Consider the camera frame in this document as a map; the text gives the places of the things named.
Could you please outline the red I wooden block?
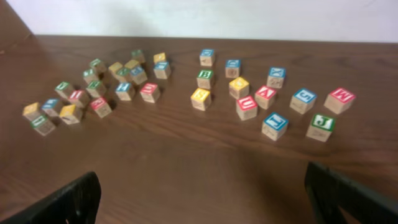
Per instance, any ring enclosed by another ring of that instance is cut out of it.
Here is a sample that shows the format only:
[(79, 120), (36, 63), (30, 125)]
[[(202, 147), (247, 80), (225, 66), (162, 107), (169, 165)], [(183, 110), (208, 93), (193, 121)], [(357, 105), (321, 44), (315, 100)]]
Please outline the red I wooden block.
[(90, 102), (90, 97), (83, 90), (75, 90), (68, 97), (68, 100), (71, 104), (74, 104), (79, 108), (85, 108), (87, 104)]

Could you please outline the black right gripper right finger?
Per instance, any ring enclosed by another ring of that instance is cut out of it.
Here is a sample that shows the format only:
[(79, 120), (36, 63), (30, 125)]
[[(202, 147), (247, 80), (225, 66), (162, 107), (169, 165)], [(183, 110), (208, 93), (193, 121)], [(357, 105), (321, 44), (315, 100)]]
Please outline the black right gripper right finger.
[(360, 223), (397, 223), (395, 200), (319, 163), (308, 163), (304, 185), (318, 223), (346, 223), (341, 210)]

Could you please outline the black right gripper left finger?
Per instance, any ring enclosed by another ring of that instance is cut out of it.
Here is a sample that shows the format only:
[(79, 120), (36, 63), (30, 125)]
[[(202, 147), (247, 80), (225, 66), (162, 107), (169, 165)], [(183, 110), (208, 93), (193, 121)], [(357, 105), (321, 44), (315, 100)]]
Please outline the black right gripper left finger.
[(95, 172), (87, 172), (2, 224), (81, 223), (92, 224), (101, 200), (101, 186)]

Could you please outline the blue 2 wooden block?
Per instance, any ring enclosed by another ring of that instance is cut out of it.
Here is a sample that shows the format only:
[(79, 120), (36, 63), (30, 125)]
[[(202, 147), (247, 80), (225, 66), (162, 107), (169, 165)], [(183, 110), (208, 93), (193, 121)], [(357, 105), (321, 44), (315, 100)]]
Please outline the blue 2 wooden block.
[(118, 98), (122, 101), (131, 101), (135, 95), (135, 89), (131, 83), (120, 83), (115, 90)]

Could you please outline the red A wooden block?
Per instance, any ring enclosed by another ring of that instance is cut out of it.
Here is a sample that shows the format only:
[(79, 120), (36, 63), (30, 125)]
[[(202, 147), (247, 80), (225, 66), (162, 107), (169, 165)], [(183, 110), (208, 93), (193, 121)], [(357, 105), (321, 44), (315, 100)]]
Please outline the red A wooden block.
[(267, 110), (275, 102), (276, 94), (274, 89), (263, 85), (255, 92), (254, 99), (262, 109)]

